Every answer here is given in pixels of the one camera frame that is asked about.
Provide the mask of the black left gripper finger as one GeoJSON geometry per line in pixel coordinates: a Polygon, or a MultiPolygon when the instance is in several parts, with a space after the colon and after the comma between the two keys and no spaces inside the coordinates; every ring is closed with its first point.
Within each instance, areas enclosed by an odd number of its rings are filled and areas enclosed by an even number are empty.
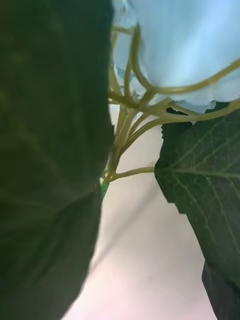
{"type": "Polygon", "coordinates": [[[218,320],[240,320],[240,288],[217,269],[204,264],[201,280],[218,320]]]}

